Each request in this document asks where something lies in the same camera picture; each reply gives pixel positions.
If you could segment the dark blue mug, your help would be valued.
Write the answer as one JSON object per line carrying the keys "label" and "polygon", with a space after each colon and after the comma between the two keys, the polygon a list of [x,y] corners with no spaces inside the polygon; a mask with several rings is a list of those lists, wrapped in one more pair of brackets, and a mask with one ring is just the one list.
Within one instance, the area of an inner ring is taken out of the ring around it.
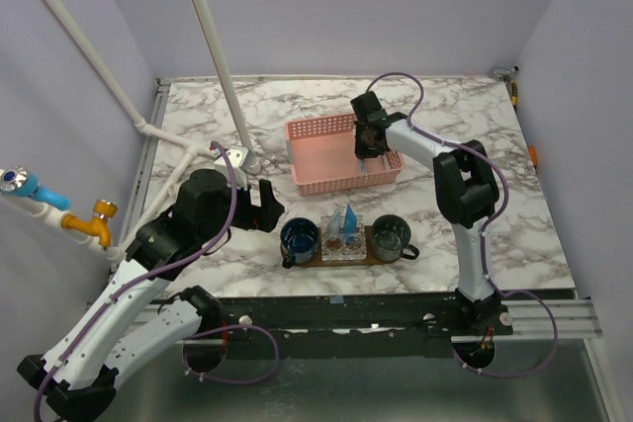
{"label": "dark blue mug", "polygon": [[280,244],[283,250],[283,268],[291,269],[296,265],[308,264],[317,254],[319,229],[307,218],[292,218],[281,229]]}

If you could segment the oval wooden tray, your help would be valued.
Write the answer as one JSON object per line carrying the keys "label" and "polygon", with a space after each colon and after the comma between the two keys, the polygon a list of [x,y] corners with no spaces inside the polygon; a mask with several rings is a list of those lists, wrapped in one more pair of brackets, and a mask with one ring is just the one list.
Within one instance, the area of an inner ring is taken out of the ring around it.
{"label": "oval wooden tray", "polygon": [[368,253],[368,257],[363,260],[339,260],[339,261],[324,261],[322,259],[321,251],[318,250],[314,258],[307,263],[290,263],[290,259],[287,256],[286,250],[279,246],[280,253],[282,255],[282,266],[285,269],[291,267],[302,268],[340,268],[340,267],[362,267],[362,266],[375,266],[375,265],[389,265],[392,262],[384,262],[378,260],[371,252]]}

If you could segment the blue toothpaste tube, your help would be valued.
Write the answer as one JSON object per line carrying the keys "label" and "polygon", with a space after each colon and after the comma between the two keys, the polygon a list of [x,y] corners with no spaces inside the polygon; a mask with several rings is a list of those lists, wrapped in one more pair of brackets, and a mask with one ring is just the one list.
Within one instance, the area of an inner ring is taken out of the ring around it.
{"label": "blue toothpaste tube", "polygon": [[351,205],[347,205],[345,215],[344,215],[344,220],[343,220],[342,233],[345,236],[353,236],[356,233],[357,226],[358,226],[357,214],[355,213]]}

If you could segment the dark green mug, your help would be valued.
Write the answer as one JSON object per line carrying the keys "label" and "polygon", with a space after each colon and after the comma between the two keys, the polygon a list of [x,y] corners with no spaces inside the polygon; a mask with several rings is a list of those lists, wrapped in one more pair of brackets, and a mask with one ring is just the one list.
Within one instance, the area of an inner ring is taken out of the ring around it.
{"label": "dark green mug", "polygon": [[410,243],[411,230],[400,216],[384,214],[372,225],[370,242],[373,255],[381,262],[416,260],[419,249]]}

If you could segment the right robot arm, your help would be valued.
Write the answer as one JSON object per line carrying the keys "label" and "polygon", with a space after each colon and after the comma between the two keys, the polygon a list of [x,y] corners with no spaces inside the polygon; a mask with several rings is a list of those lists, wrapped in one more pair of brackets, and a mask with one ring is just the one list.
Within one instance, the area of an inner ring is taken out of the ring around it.
{"label": "right robot arm", "polygon": [[438,208],[451,223],[457,246],[459,306],[455,322],[466,334],[480,333],[499,305],[489,272],[487,239],[499,189],[486,150],[476,140],[457,143],[442,139],[414,126],[403,113],[387,113],[372,91],[352,99],[351,106],[357,158],[377,158],[395,151],[432,172]]}

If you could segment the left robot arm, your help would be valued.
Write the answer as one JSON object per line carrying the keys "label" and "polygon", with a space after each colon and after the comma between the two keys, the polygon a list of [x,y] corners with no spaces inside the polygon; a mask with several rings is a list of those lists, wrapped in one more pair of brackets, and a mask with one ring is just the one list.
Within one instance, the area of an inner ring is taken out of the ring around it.
{"label": "left robot arm", "polygon": [[110,283],[78,323],[50,350],[29,355],[18,374],[36,392],[34,418],[47,404],[59,419],[94,421],[134,373],[179,340],[227,337],[253,329],[226,319],[221,303],[200,286],[181,291],[168,309],[131,330],[141,312],[208,254],[234,227],[269,233],[284,213],[270,181],[249,187],[233,171],[199,169],[180,185],[175,202],[144,224]]}

